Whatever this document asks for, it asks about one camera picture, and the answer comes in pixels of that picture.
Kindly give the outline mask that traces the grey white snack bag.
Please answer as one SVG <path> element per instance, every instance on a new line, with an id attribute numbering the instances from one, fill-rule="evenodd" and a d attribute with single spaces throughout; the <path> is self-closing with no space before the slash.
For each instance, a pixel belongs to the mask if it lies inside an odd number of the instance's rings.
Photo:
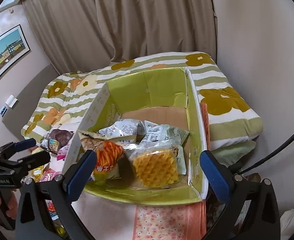
<path id="1" fill-rule="evenodd" d="M 109 138 L 118 138 L 121 142 L 136 142 L 146 135 L 144 122 L 136 119 L 120 119 L 113 125 L 98 131 Z"/>

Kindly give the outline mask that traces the pink white snack bag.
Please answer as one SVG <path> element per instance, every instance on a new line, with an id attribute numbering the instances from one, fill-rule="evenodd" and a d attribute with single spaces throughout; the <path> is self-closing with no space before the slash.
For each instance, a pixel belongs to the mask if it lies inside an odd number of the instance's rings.
<path id="1" fill-rule="evenodd" d="M 67 144 L 64 147 L 62 147 L 60 150 L 58 150 L 58 153 L 57 153 L 57 161 L 66 158 L 67 153 L 69 151 L 69 148 L 70 148 L 70 144 Z"/>

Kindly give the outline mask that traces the white cartoon snack bag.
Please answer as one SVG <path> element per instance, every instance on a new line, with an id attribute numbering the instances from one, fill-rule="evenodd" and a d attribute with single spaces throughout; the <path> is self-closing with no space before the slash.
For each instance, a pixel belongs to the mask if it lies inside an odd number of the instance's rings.
<path id="1" fill-rule="evenodd" d="M 189 135 L 189 131 L 168 124 L 159 125 L 146 120 L 142 122 L 146 128 L 146 135 L 139 142 L 141 146 L 149 146 L 160 141 L 182 146 Z"/>

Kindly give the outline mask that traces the orange sticks snack bag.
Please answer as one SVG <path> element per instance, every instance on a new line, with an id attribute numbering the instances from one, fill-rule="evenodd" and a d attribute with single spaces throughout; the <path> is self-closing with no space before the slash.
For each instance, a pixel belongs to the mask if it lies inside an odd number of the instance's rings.
<path id="1" fill-rule="evenodd" d="M 78 131 L 84 151 L 96 153 L 96 165 L 91 174 L 93 181 L 120 178 L 118 160 L 124 155 L 123 146 L 136 142 L 136 135 L 111 137 L 88 131 Z"/>

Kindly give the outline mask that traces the dark purple snack bag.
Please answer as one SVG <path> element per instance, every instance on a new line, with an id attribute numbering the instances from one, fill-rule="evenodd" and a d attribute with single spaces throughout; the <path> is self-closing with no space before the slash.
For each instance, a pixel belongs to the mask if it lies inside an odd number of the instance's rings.
<path id="1" fill-rule="evenodd" d="M 73 137 L 73 132 L 61 129 L 52 129 L 41 142 L 40 147 L 53 154 L 66 146 Z"/>

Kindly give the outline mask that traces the grey headboard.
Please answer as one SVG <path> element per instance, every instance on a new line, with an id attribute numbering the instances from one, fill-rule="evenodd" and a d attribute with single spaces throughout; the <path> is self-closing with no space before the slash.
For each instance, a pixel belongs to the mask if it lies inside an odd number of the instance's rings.
<path id="1" fill-rule="evenodd" d="M 58 72 L 49 64 L 18 94 L 16 97 L 18 101 L 14 107 L 7 110 L 2 123 L 18 140 L 24 139 L 21 129 L 35 111 L 44 89 L 58 76 Z"/>

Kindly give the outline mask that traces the yellow waffle snack pack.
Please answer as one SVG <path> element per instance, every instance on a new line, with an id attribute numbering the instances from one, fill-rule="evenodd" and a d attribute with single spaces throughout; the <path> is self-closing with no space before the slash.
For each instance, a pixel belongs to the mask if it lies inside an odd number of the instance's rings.
<path id="1" fill-rule="evenodd" d="M 174 140 L 127 144 L 124 151 L 141 189 L 170 188 L 187 174 L 183 147 Z"/>

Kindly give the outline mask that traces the beige window curtain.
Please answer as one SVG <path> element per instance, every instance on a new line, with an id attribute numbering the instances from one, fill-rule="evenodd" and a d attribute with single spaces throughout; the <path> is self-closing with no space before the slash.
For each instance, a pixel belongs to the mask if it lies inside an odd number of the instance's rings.
<path id="1" fill-rule="evenodd" d="M 217 54 L 212 0 L 22 0 L 58 73 L 169 51 Z"/>

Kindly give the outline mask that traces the pink red snack bag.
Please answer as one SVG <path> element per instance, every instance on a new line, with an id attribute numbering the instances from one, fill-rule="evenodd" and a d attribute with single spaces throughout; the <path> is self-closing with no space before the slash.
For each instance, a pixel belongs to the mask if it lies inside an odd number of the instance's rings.
<path id="1" fill-rule="evenodd" d="M 56 172 L 55 170 L 52 170 L 51 168 L 49 168 L 48 170 L 45 170 L 43 172 L 43 175 L 40 178 L 39 182 L 51 181 L 54 179 L 55 176 L 59 174 L 60 172 Z"/>

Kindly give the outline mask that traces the white floral tablecloth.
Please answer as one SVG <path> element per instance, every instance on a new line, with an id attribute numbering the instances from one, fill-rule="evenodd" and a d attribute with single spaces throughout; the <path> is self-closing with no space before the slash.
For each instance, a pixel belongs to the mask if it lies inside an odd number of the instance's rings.
<path id="1" fill-rule="evenodd" d="M 120 178 L 89 182 L 72 204 L 96 239 L 201 239 L 206 234 L 206 202 L 183 177 L 169 189 L 136 190 L 127 157 Z"/>

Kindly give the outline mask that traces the green cardboard box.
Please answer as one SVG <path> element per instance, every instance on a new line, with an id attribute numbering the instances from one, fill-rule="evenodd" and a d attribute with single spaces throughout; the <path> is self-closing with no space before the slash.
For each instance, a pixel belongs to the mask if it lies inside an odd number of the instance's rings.
<path id="1" fill-rule="evenodd" d="M 130 167 L 127 151 L 117 167 L 86 184 L 85 191 L 116 202 L 143 205 L 191 204 L 204 200 L 208 180 L 200 167 L 207 149 L 204 123 L 191 71 L 186 67 L 145 70 L 107 81 L 90 103 L 77 131 L 98 132 L 122 124 L 136 142 L 180 143 L 178 181 L 146 187 Z"/>

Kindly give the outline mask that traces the blue white small box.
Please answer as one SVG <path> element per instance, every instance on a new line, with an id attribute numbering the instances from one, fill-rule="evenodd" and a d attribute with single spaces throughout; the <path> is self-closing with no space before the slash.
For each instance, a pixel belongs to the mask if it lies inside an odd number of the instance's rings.
<path id="1" fill-rule="evenodd" d="M 4 107 L 2 107 L 2 109 L 0 109 L 0 115 L 1 115 L 1 117 L 3 117 L 4 115 L 5 115 L 5 113 L 7 112 L 7 107 L 6 106 L 4 106 Z"/>

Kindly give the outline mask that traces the framed houses picture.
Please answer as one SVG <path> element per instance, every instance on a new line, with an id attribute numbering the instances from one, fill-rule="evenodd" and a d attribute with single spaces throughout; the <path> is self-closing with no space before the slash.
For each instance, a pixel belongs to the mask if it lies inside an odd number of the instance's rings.
<path id="1" fill-rule="evenodd" d="M 0 78 L 29 51 L 30 46 L 20 24 L 3 33 L 0 36 Z"/>

